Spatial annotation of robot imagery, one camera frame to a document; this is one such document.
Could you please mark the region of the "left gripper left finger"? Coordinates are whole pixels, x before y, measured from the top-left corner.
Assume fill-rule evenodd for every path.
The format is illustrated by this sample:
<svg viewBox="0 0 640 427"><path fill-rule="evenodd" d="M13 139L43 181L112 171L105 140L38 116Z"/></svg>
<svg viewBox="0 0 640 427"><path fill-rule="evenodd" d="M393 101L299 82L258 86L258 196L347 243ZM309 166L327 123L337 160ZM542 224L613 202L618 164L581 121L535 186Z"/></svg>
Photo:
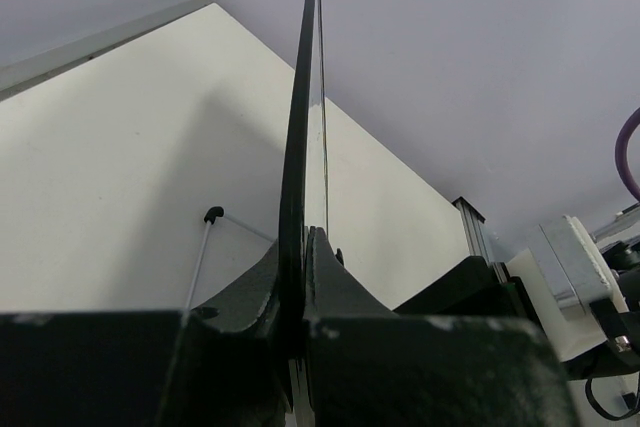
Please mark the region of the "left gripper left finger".
<svg viewBox="0 0 640 427"><path fill-rule="evenodd" d="M295 246L181 310L1 318L5 426L281 426L292 408Z"/></svg>

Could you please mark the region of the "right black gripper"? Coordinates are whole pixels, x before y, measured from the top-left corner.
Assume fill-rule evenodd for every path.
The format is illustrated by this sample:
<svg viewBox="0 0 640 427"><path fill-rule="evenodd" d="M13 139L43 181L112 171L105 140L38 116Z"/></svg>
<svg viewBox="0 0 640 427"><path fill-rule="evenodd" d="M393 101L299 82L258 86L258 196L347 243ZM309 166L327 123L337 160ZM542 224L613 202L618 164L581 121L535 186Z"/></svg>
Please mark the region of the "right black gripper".
<svg viewBox="0 0 640 427"><path fill-rule="evenodd" d="M394 309L402 315L539 317L520 277L503 262L469 256Z"/></svg>

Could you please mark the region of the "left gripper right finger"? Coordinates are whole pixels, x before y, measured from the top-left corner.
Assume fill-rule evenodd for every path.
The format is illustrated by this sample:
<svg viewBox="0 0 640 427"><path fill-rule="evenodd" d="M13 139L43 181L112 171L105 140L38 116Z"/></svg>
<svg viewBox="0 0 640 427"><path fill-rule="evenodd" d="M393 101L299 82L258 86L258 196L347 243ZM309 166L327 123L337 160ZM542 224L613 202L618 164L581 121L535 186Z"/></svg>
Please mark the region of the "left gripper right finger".
<svg viewBox="0 0 640 427"><path fill-rule="evenodd" d="M310 403L319 426L576 426L566 376L533 323L407 316L337 260L325 231L306 248Z"/></svg>

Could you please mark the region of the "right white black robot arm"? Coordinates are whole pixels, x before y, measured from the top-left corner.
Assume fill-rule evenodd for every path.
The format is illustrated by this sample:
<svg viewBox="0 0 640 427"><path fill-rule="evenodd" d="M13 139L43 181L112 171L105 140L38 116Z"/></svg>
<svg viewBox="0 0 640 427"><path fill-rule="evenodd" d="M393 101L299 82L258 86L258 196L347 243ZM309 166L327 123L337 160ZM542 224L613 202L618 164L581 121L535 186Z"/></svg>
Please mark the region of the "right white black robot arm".
<svg viewBox="0 0 640 427"><path fill-rule="evenodd" d="M521 317L544 332L590 407L610 422L639 415L610 412L595 397L602 378L639 374L639 267L616 270L574 216L537 225L525 249L506 263L472 255L397 307L400 314Z"/></svg>

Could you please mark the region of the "white whiteboard black frame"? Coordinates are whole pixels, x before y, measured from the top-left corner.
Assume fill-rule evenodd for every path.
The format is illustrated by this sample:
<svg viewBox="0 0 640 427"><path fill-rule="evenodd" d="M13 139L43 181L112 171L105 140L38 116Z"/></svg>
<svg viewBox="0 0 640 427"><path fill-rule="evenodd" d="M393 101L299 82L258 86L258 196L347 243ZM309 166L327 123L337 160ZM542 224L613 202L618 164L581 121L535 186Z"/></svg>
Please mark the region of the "white whiteboard black frame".
<svg viewBox="0 0 640 427"><path fill-rule="evenodd" d="M291 410L313 426L303 347L310 234L328 227L322 0L304 0L285 146L278 227L278 297L286 335Z"/></svg>

